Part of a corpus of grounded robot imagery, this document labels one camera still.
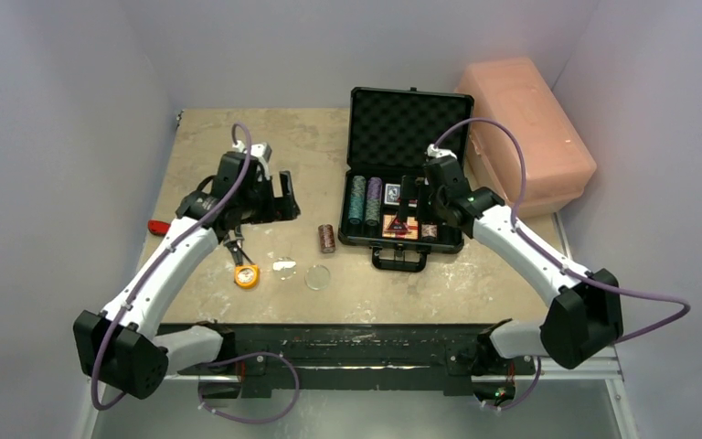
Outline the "purple black chip stack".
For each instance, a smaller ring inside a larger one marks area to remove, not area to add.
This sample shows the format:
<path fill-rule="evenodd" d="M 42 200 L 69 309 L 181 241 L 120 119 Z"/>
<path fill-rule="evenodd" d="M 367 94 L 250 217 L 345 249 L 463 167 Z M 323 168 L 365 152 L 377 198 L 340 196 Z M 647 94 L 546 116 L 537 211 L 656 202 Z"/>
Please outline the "purple black chip stack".
<path fill-rule="evenodd" d="M 383 181 L 380 177 L 371 177 L 367 183 L 367 202 L 380 203 L 383 193 Z"/>

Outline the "orange blue chip stack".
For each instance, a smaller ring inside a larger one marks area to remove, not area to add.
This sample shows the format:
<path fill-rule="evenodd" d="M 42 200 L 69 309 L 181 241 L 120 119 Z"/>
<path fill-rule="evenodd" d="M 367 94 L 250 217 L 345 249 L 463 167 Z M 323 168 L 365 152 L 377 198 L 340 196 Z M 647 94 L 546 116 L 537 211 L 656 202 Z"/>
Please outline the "orange blue chip stack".
<path fill-rule="evenodd" d="M 436 241 L 439 237 L 439 227 L 436 224 L 422 224 L 420 237 L 424 241 Z"/>

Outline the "yellow blue chip stack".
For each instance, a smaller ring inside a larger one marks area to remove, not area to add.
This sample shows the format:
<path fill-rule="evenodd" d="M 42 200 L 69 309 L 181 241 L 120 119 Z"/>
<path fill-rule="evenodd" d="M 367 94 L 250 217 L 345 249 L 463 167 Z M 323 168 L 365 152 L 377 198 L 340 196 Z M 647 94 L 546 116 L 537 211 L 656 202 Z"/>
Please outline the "yellow blue chip stack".
<path fill-rule="evenodd" d="M 380 223 L 381 203 L 379 199 L 369 199 L 365 205 L 365 224 L 376 227 Z"/>

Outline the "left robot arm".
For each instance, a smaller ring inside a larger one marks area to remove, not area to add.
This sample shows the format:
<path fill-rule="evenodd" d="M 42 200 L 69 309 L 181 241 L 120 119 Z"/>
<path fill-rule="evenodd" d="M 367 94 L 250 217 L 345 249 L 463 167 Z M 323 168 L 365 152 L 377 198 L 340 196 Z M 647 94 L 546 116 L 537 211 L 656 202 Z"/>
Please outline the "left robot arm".
<path fill-rule="evenodd" d="M 183 197 L 168 232 L 147 262 L 100 312 L 83 311 L 72 330 L 90 396 L 98 410 L 102 383 L 143 400 L 165 376 L 203 364 L 212 373 L 233 368 L 236 349 L 208 325 L 160 334 L 159 327 L 190 275 L 242 224 L 294 220 L 300 214 L 292 175 L 279 174 L 273 193 L 268 161 L 247 151 L 227 152 L 215 175 Z"/>

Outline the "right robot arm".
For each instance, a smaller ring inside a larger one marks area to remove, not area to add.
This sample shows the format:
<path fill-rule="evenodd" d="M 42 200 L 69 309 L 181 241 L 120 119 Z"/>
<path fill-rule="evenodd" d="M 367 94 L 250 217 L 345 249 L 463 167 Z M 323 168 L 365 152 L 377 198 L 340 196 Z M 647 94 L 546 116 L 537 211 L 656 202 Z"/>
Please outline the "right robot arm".
<path fill-rule="evenodd" d="M 544 320 L 503 320 L 478 337 L 478 364 L 497 372 L 513 358 L 547 357 L 575 369 L 623 334 L 616 277 L 573 262 L 536 236 L 488 187 L 471 189 L 456 158 L 432 158 L 423 177 L 403 177 L 400 200 L 416 200 L 417 218 L 463 232 L 495 252 L 534 288 Z"/>

